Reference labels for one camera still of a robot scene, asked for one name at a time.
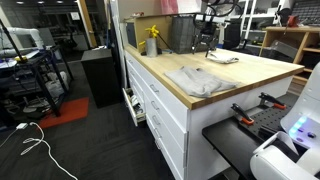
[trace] folded cloth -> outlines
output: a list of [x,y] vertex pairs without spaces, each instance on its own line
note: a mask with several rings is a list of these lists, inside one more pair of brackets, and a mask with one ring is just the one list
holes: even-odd
[[218,52],[212,52],[208,55],[208,59],[222,64],[230,64],[234,62],[238,62],[239,59],[236,57],[232,57],[226,54],[218,53]]
[[166,72],[165,75],[188,95],[195,97],[209,97],[212,92],[231,89],[238,84],[220,79],[203,69],[186,66],[176,71]]

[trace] red handle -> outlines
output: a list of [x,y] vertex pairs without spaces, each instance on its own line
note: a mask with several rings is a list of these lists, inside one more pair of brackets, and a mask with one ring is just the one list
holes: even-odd
[[276,108],[282,109],[282,110],[286,109],[286,105],[282,106],[280,104],[274,103],[273,106],[276,107]]
[[248,126],[251,126],[251,125],[253,125],[253,123],[254,123],[254,120],[253,120],[253,119],[248,120],[248,119],[246,119],[246,118],[242,118],[241,121],[242,121],[243,123],[245,123],[246,125],[248,125]]

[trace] lab equipment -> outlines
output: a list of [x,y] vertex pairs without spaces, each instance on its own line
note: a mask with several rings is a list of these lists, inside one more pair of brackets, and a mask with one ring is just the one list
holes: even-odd
[[316,180],[315,175],[320,171],[319,152],[320,149],[315,147],[299,157],[290,136],[278,132],[253,152],[250,167],[259,180]]
[[200,29],[200,33],[195,36],[192,46],[193,53],[196,52],[199,44],[206,44],[207,54],[215,50],[218,44],[218,24],[225,23],[225,16],[228,16],[237,5],[238,0],[202,0],[207,3],[204,14],[194,15],[194,25]]
[[[17,27],[8,27],[7,30],[10,34],[30,35],[37,46],[37,48],[23,48],[23,49],[19,49],[19,51],[30,51],[30,50],[37,50],[37,49],[44,50],[45,49],[43,40],[41,39],[40,34],[39,34],[39,30],[17,28]],[[0,32],[4,33],[5,32],[4,28],[0,28]],[[0,50],[0,56],[2,56],[2,55],[16,56],[17,53],[14,49],[5,49],[5,50]]]
[[313,70],[298,101],[281,119],[282,128],[297,144],[320,148],[320,64]]
[[240,119],[243,123],[245,123],[248,126],[253,125],[254,120],[250,118],[248,114],[238,104],[233,103],[231,109],[233,109],[238,115],[241,116]]
[[262,92],[261,95],[259,96],[259,98],[261,99],[260,101],[260,105],[265,105],[266,101],[273,103],[273,106],[279,109],[286,109],[286,105],[279,101],[278,99],[276,99],[273,96],[270,96],[267,93]]

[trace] cable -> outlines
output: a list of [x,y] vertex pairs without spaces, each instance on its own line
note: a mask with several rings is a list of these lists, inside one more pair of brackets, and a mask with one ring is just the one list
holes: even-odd
[[1,31],[1,45],[2,45],[2,49],[4,50],[4,45],[3,45],[3,34],[2,34],[2,31]]
[[43,142],[43,143],[45,143],[45,144],[48,146],[48,154],[49,154],[50,158],[52,159],[52,161],[58,166],[58,168],[60,168],[62,171],[64,171],[66,174],[68,174],[68,175],[69,175],[70,177],[72,177],[73,179],[78,180],[77,177],[75,177],[74,175],[72,175],[71,173],[69,173],[66,169],[64,169],[63,167],[61,167],[61,166],[59,165],[59,163],[57,162],[57,160],[55,160],[55,159],[53,158],[53,156],[51,155],[51,147],[50,147],[49,143],[48,143],[47,141],[43,140],[43,139],[44,139],[44,133],[43,133],[43,130],[41,129],[41,127],[40,127],[37,123],[35,123],[35,122],[31,122],[30,125],[36,125],[36,126],[40,129],[41,134],[42,134],[42,137],[41,137],[41,139],[28,138],[28,139],[24,140],[23,143],[29,143],[29,142],[33,142],[33,141],[36,141],[36,143],[35,143],[34,145],[28,147],[28,148],[25,149],[24,151],[22,151],[21,155],[25,155],[25,154],[28,153],[32,148],[36,147],[37,145],[39,145],[40,143]]
[[8,141],[8,139],[17,131],[18,129],[14,130],[8,137],[6,140],[3,141],[3,143],[0,145],[0,148]]

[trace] wooden countertop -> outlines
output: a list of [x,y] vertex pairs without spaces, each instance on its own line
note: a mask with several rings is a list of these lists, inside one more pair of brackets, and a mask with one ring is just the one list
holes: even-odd
[[[239,58],[239,62],[233,64],[215,63],[206,59],[204,52],[196,53],[194,55],[162,54],[156,58],[148,58],[146,56],[141,56],[136,49],[129,45],[125,47],[125,50],[136,58],[142,66],[144,66],[191,110],[303,72],[304,68],[301,65],[222,49],[218,49],[217,51],[228,55],[234,55],[234,57]],[[178,70],[182,66],[202,68],[222,79],[240,83],[237,85],[237,88],[213,93],[209,98],[189,96],[164,74],[167,71]]]
[[[286,27],[267,27],[267,31],[281,31],[284,32]],[[288,28],[287,32],[312,32],[312,33],[319,33],[320,28],[318,27],[310,27],[310,26],[303,26],[297,28]]]

